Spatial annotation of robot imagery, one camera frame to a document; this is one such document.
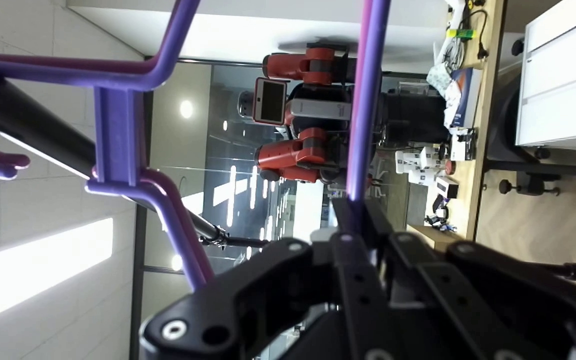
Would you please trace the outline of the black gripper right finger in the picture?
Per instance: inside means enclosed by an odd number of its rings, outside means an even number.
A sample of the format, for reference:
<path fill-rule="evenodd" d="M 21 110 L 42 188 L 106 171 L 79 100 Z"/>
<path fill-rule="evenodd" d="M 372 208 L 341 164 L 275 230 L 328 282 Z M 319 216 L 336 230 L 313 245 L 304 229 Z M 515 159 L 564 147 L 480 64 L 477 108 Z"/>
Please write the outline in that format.
<path fill-rule="evenodd" d="M 466 277 L 422 239 L 395 233 L 374 201 L 362 205 L 360 226 L 377 248 L 389 304 L 405 320 L 405 334 L 417 341 L 411 354 L 494 360 L 502 351 L 502 322 Z"/>

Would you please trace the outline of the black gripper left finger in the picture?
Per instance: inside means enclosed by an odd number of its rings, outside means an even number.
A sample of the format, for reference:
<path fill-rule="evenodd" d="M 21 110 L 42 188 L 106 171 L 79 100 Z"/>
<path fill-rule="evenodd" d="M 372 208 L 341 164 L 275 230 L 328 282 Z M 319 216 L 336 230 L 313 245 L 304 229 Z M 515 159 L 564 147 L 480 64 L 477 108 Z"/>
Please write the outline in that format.
<path fill-rule="evenodd" d="M 353 360 L 395 360 L 389 304 L 362 240 L 362 215 L 346 199 L 334 203 L 339 234 L 331 240 Z"/>

